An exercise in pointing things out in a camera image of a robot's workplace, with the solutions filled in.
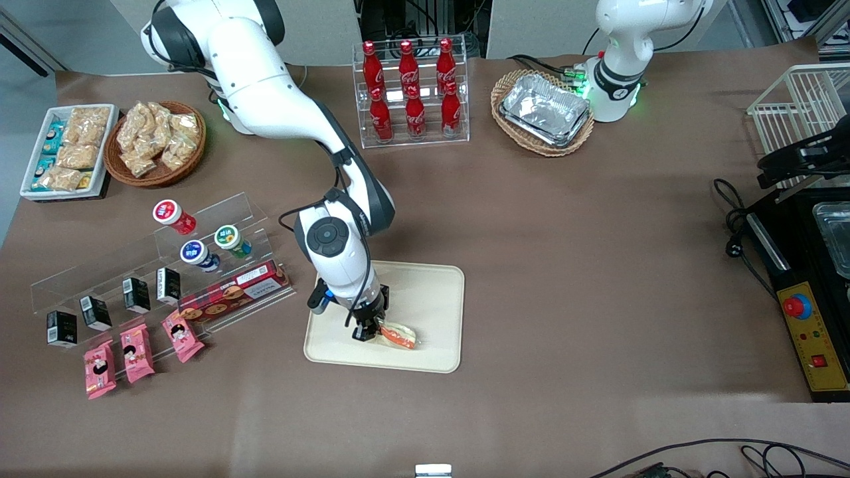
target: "red button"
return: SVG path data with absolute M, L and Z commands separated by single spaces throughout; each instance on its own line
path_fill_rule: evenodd
M 806 310 L 806 306 L 803 304 L 802 300 L 796 297 L 789 297 L 782 303 L 782 308 L 785 309 L 785 313 L 792 317 L 799 317 Z

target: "brown table surface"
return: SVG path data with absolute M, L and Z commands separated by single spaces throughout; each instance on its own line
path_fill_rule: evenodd
M 163 197 L 194 211 L 246 191 L 275 216 L 320 197 L 333 172 L 311 141 L 236 133 L 197 75 L 59 74 L 62 105 L 198 107 L 208 153 L 165 191 L 113 182 L 103 201 L 20 202 L 0 251 L 0 469 L 366 477 L 447 462 L 457 476 L 581 477 L 712 436 L 846 459 L 850 406 L 809 403 L 776 305 L 723 253 L 723 211 L 709 192 L 722 176 L 750 201 L 761 194 L 745 108 L 789 65 L 816 61 L 811 42 L 659 54 L 625 119 L 547 160 L 490 117 L 490 88 L 516 65 L 474 60 L 468 144 L 364 151 L 398 207 L 371 241 L 373 257 L 466 274 L 456 372 L 307 361 L 315 272 L 279 229 L 272 241 L 296 296 L 217 333 L 199 361 L 167 359 L 153 379 L 96 401 L 86 400 L 81 362 L 44 344 L 32 282 L 150 233 Z M 356 138 L 350 85 L 347 68 L 310 68 L 304 91 Z M 660 459 L 733 476 L 745 468 L 730 445 Z

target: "small black box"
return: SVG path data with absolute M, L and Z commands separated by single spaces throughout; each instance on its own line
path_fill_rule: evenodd
M 180 274 L 167 267 L 156 271 L 156 300 L 177 306 L 180 302 Z
M 148 285 L 135 277 L 124 279 L 122 284 L 124 291 L 124 307 L 127 310 L 144 314 L 150 312 L 150 295 Z
M 54 310 L 48 314 L 48 345 L 70 349 L 77 345 L 77 316 Z
M 80 308 L 82 309 L 82 321 L 86 323 L 87 327 L 101 332 L 112 327 L 109 311 L 106 309 L 106 302 L 103 300 L 97 300 L 87 295 L 80 299 Z

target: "cola bottle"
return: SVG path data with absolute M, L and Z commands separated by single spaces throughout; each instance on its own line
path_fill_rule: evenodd
M 407 133 L 413 141 L 425 139 L 425 105 L 419 99 L 419 85 L 405 88 L 407 93 Z
M 372 118 L 372 126 L 377 134 L 377 142 L 385 145 L 393 140 L 393 124 L 389 121 L 389 108 L 383 102 L 380 89 L 373 89 L 369 95 L 372 100 L 369 114 Z
M 366 80 L 366 87 L 369 89 L 369 94 L 373 90 L 378 90 L 383 95 L 383 65 L 375 55 L 375 43 L 371 40 L 363 42 L 363 78 Z
M 413 43 L 410 40 L 401 41 L 401 61 L 399 62 L 399 76 L 401 76 L 401 91 L 405 98 L 409 99 L 408 93 L 416 90 L 419 97 L 419 65 L 417 59 L 413 58 Z
M 455 82 L 455 57 L 451 55 L 451 38 L 439 41 L 437 59 L 437 94 L 445 94 L 445 85 Z
M 461 131 L 461 101 L 457 98 L 457 83 L 445 85 L 443 97 L 443 136 L 455 138 Z

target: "aluminum foil container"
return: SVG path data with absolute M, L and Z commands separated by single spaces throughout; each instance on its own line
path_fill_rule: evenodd
M 499 112 L 547 144 L 565 148 L 590 116 L 590 105 L 581 96 L 534 73 L 517 80 L 499 105 Z

